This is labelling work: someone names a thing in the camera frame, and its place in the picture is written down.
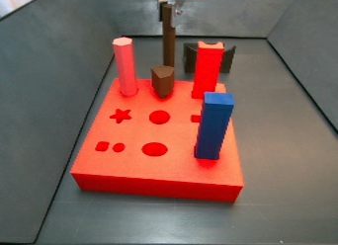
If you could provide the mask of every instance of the table surface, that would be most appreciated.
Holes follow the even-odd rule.
[[[337,243],[337,133],[266,40],[202,39],[237,45],[230,74],[234,125],[246,186],[234,204],[83,192],[69,174],[105,95],[95,100],[38,243]],[[177,39],[175,77],[183,73]],[[141,78],[162,64],[162,40],[134,39]]]

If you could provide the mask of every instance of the brown block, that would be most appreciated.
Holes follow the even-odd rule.
[[[175,44],[175,28],[171,26],[171,12],[174,6],[171,4],[163,5],[163,57],[165,66],[174,67],[174,44]]]
[[[170,66],[153,67],[153,86],[158,96],[165,99],[174,88],[174,68]]]

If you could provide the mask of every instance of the pink cylinder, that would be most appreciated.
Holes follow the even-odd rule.
[[[133,39],[118,38],[113,41],[113,45],[119,71],[121,92],[122,95],[130,97],[138,93]]]

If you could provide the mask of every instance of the blue rectangular prism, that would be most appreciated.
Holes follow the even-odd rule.
[[[234,106],[236,99],[233,94],[205,92],[195,144],[195,158],[220,159],[220,151]]]

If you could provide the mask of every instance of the red board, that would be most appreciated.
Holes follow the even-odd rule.
[[[234,202],[244,175],[233,122],[217,161],[194,158],[202,100],[191,82],[159,99],[151,80],[125,97],[117,79],[77,156],[71,175],[83,190]],[[217,85],[225,92],[225,86]]]

